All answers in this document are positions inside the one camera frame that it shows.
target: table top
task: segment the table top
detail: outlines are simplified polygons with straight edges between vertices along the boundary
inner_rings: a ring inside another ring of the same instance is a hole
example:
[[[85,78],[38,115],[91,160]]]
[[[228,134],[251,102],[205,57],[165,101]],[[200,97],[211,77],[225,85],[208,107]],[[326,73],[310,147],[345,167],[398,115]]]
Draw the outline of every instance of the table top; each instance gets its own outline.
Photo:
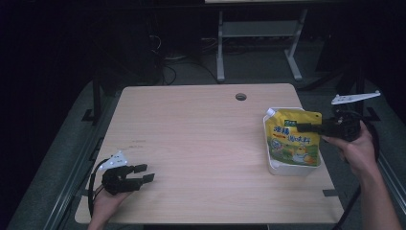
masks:
[[[269,107],[301,103],[290,84],[127,87],[97,163],[121,150],[128,165],[148,164],[133,177],[155,178],[111,222],[337,222],[343,208],[338,196],[324,196],[334,186],[323,160],[306,177],[268,171],[262,118]],[[76,221],[90,221],[85,196]]]

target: dark background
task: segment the dark background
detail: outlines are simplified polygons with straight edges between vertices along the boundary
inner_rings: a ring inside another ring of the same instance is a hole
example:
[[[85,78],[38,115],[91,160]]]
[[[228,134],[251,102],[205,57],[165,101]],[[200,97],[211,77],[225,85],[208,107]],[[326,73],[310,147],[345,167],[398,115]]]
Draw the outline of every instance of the dark background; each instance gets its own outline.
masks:
[[[138,3],[0,3],[0,228],[7,226],[73,102],[94,76],[101,78],[107,93],[130,84],[153,85],[159,79],[165,52],[183,49],[198,57],[200,37],[216,37],[216,11],[158,11],[155,15],[150,11],[80,10]],[[145,1],[146,6],[150,4],[152,1]],[[361,52],[369,79],[381,87],[403,121],[405,10],[402,0],[312,8],[302,36],[325,40],[321,70],[339,68],[353,61],[355,51]],[[149,35],[166,40],[164,53],[155,56],[150,52],[153,42]]]

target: snack bag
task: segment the snack bag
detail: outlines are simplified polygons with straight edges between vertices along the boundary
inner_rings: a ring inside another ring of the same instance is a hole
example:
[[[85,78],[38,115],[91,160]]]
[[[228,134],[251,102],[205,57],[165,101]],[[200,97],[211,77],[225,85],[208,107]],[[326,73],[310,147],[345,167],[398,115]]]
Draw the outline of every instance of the snack bag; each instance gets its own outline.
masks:
[[[296,124],[320,125],[321,113],[270,108],[264,120],[266,141],[272,159],[289,165],[320,165],[320,135],[315,132],[298,132]]]

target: floor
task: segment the floor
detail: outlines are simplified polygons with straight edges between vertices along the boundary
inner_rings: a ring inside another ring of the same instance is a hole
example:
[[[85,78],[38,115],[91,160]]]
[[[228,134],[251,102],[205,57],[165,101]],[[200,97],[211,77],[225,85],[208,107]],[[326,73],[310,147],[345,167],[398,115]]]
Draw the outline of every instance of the floor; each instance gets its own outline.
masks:
[[[304,77],[295,81],[289,70],[283,50],[286,41],[272,41],[267,49],[256,49],[251,45],[238,46],[224,57],[226,81],[223,84],[241,83],[291,83],[297,89],[326,76],[328,73],[315,72],[315,67],[323,48],[323,41],[303,41],[299,44],[295,59]],[[215,80],[215,52],[208,49],[200,58],[182,57],[176,54],[166,62],[163,75],[172,85],[217,84]],[[335,97],[334,79],[312,90],[300,91],[298,96],[303,108],[319,111],[325,117],[332,116],[330,101]],[[378,89],[366,81],[365,92]],[[20,203],[9,229],[86,229],[86,225],[74,220],[79,197],[83,193],[92,159],[97,155],[102,137],[107,131],[115,105],[120,99],[120,91],[115,96],[101,97],[102,115],[96,125],[82,120],[86,110],[93,107],[92,82],[79,94],[60,131],[51,145],[48,154],[34,181]],[[382,154],[391,165],[400,184],[406,184],[405,125],[396,117],[385,101],[385,95],[366,100],[365,107],[371,107],[379,117],[373,122],[380,134]],[[343,207],[346,207],[357,188],[357,181],[351,174],[349,165],[343,163],[336,148],[321,143],[321,153],[326,161],[332,182],[336,187]],[[396,211],[402,225],[406,226],[405,210],[395,202]],[[331,229],[333,224],[270,224],[268,226],[142,226],[111,223],[106,229]],[[361,229],[359,200],[355,203],[343,229]]]

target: black cable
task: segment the black cable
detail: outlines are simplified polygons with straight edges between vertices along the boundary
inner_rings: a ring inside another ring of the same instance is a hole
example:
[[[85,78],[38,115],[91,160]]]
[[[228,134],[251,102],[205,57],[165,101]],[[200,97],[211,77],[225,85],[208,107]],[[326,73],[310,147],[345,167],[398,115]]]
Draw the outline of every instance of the black cable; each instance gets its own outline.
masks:
[[[89,206],[90,217],[93,216],[93,187],[95,185],[96,172],[98,171],[98,168],[106,161],[108,161],[108,159],[102,160],[90,175],[89,190],[87,191],[87,204]]]
[[[173,84],[174,82],[175,82],[175,80],[176,80],[176,77],[177,77],[177,74],[176,74],[176,71],[173,69],[173,68],[170,68],[169,66],[167,66],[167,65],[164,65],[164,67],[166,67],[166,68],[168,68],[168,69],[170,69],[172,72],[173,72],[173,79],[170,81],[170,82],[167,82],[167,79],[165,78],[165,74],[164,73],[162,73],[162,84],[166,84],[166,85],[171,85],[171,84]]]
[[[211,71],[209,68],[207,68],[206,66],[202,65],[202,64],[194,63],[194,62],[180,62],[180,63],[171,63],[170,65],[178,65],[178,64],[194,64],[194,65],[200,66],[201,68],[207,70],[207,72],[209,72],[209,74],[212,76],[212,78],[215,80],[215,82],[218,83],[217,78],[216,78],[215,75],[212,73],[212,71]]]
[[[375,161],[378,161],[379,158],[379,150],[380,150],[380,146],[379,146],[379,136],[378,136],[378,132],[375,128],[374,125],[372,125],[369,121],[367,121],[365,118],[361,117],[361,115],[359,113],[356,113],[354,111],[346,111],[346,112],[351,112],[354,115],[359,116],[360,120],[365,124],[365,126],[368,129],[368,132],[371,134],[372,136],[372,144],[373,144],[373,149],[374,149],[374,153],[375,153]],[[343,215],[340,217],[340,220],[338,220],[338,222],[335,224],[335,226],[332,228],[332,230],[341,230],[341,226],[343,225],[343,223],[346,221],[347,216],[349,215],[353,205],[355,204],[355,201],[358,199],[358,197],[361,195],[361,186],[358,186],[357,190],[355,191],[355,193],[352,195],[352,198],[349,202],[349,204],[346,207],[346,210],[344,211]]]

